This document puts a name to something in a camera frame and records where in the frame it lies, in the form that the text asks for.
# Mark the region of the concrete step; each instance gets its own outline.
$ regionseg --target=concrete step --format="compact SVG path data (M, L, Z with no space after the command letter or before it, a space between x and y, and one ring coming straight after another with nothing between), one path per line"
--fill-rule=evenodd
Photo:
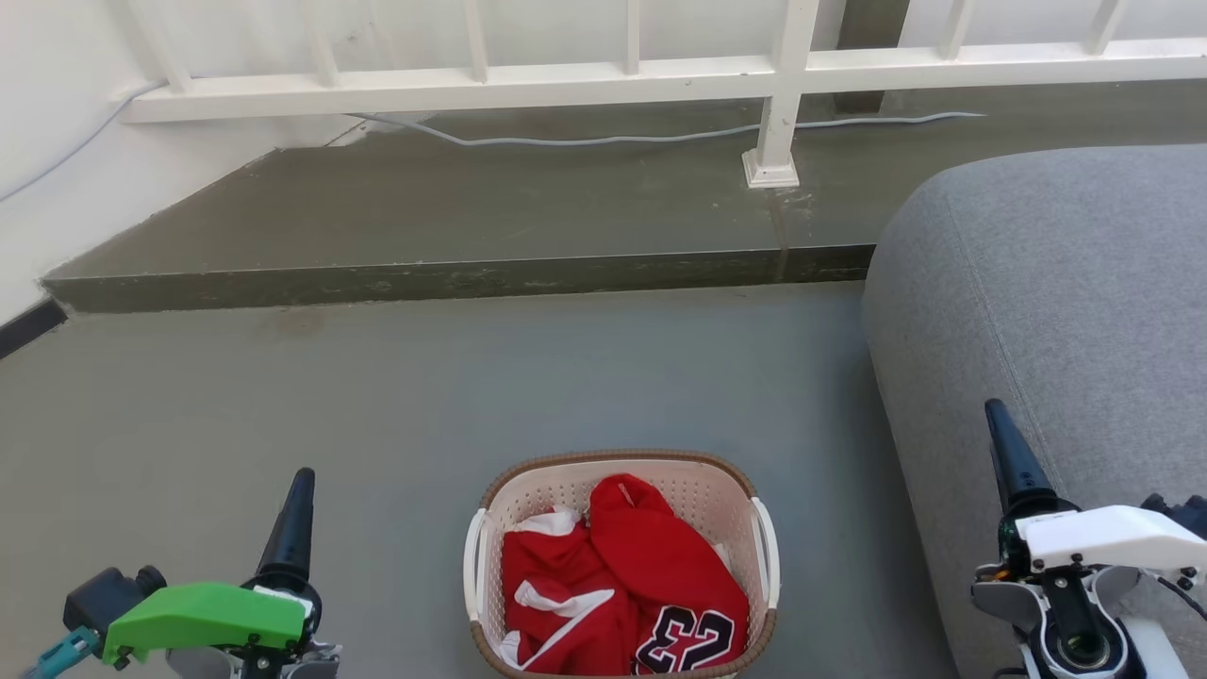
M463 137L672 135L758 101L444 113ZM1014 152L1207 141L1201 82L890 93L884 115L985 118L800 131L801 186L750 191L754 134L466 148L403 130L267 156L52 271L83 312L484 297L862 277L919 183ZM801 119L829 119L828 96Z

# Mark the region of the gray sofa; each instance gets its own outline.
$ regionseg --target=gray sofa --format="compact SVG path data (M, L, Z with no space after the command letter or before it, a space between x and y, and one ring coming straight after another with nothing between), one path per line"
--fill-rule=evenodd
M960 674L1016 666L975 610L999 507L982 404L1004 400L1083 508L1207 494L1207 145L995 158L920 187L876 247L864 320ZM1207 624L1145 579L1195 679Z

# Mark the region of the white metal railing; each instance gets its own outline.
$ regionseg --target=white metal railing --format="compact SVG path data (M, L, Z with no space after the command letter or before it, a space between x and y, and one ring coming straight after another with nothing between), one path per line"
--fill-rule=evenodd
M976 0L955 0L935 47L818 52L809 49L818 0L787 0L771 54L695 59L642 59L641 0L625 0L623 63L525 66L490 65L479 0L462 0L470 69L381 71L340 71L320 0L297 0L314 72L192 78L151 0L127 1L169 83L132 101L127 122L763 98L758 144L742 156L752 187L798 183L801 94L1207 77L1207 36L1112 40L1127 0L1101 0L1079 42L966 46Z

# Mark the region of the jersey number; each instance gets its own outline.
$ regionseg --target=jersey number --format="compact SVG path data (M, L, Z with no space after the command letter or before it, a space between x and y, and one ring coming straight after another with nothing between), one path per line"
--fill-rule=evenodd
M725 615L706 610L696 621L690 609L663 607L637 662L658 674L687 672L724 656L733 644L734 621Z

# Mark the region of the brown basket rim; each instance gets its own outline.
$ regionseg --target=brown basket rim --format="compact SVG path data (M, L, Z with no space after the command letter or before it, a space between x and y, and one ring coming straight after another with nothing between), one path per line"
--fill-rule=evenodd
M583 451L577 453L564 453L560 456L548 456L543 458L535 458L527 462L523 462L512 467L507 472L498 475L494 484L486 488L485 494L482 497L482 509L489 509L490 504L495 501L495 496L498 491L512 479L524 474L525 472L532 472L533 469L543 469L548 467L558 467L562 464L575 464L583 462L599 462L599 461L678 461L678 462L695 462L701 464L707 464L721 469L741 486L742 491L746 492L747 498L757 498L758 493L754 491L754 485L751 480L746 478L745 474L736 467L734 467L729 461L710 455L701 453L698 451L680 451L672 449L612 449L612 450L600 450L600 451ZM716 667L707 667L704 669L693 669L689 672L672 672L670 674L664 674L664 677L675 677L676 679L718 679L719 677L728 677L729 674L736 674L751 666L760 655L763 650L771 642L771 633L775 631L776 621L776 609L769 608L766 614L763 616L763 628L759 631L759 636L746 645L746 650L733 662L727 662L725 665L718 665ZM536 674L532 672L524 672L521 669L515 669L514 667L503 662L501 657L495 654L495 650L490 648L486 643L486 633L482 628L482 624L477 620L470 622L470 634L473 636L473 643L478 646L478 654L486 661L495 672L507 677L508 679L575 679L570 675L564 674ZM591 679L628 679L620 677L595 677Z
M700 464L707 464L715 467L729 476L741 486L742 491L746 493L747 498L757 498L758 492L754 491L754 485L747 479L742 470L734 467L733 463L725 458L713 456L710 453L701 453L699 451L681 451L675 449L605 449L599 451L583 451L577 453L562 453L560 456L548 456L543 458L533 458L530 461L521 462L507 472L498 475L495 481L486 488L485 494L482 496L482 509L490 509L490 503L495 501L495 496L498 491L512 479L535 469L544 469L548 467L559 467L564 464L577 464L584 462L604 462L604 461L675 461L675 462L695 462Z

